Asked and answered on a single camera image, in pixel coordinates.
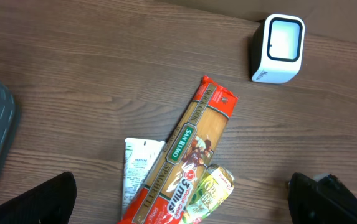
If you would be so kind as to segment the white Pantene conditioner tube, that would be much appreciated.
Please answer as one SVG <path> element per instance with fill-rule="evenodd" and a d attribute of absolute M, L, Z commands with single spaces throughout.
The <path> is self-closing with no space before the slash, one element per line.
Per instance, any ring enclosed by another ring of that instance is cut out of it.
<path fill-rule="evenodd" d="M 164 145 L 164 141 L 138 138 L 125 139 L 122 217 L 133 201 L 138 189 L 141 187 Z"/>

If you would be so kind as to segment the green yellow snack packet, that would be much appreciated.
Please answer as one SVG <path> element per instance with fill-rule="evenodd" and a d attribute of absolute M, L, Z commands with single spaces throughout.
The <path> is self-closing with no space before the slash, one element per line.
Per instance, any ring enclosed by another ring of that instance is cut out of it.
<path fill-rule="evenodd" d="M 179 224 L 198 224 L 207 218 L 234 190 L 235 178 L 223 166 L 210 165 L 202 177 Z"/>

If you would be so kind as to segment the red spaghetti packet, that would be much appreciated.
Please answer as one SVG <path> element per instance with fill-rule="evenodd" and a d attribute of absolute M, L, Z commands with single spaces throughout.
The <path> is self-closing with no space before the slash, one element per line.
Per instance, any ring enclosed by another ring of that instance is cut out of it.
<path fill-rule="evenodd" d="M 179 223 L 202 180 L 238 97 L 204 76 L 180 122 L 121 218 Z"/>

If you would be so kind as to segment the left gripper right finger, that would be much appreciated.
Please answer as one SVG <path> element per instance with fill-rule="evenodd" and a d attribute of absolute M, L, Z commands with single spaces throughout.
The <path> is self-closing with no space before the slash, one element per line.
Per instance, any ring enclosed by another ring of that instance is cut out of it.
<path fill-rule="evenodd" d="M 293 223 L 357 223 L 357 214 L 349 212 L 329 196 L 334 191 L 318 185 L 312 178 L 294 173 L 288 183 L 288 206 Z"/>

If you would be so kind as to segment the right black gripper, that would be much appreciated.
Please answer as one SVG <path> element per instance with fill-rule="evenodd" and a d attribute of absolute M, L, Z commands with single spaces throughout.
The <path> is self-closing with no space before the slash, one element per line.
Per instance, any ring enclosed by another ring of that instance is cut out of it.
<path fill-rule="evenodd" d="M 354 194 L 334 175 L 319 174 L 314 176 L 318 185 L 324 186 L 335 192 L 336 196 L 329 196 L 328 198 L 345 210 L 357 214 L 357 198 Z"/>

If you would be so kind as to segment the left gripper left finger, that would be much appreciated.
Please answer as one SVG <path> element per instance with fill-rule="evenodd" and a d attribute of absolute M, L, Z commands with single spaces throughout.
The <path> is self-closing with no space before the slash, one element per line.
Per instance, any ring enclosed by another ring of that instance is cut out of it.
<path fill-rule="evenodd" d="M 58 176 L 0 205 L 0 224 L 67 224 L 77 186 L 71 172 Z"/>

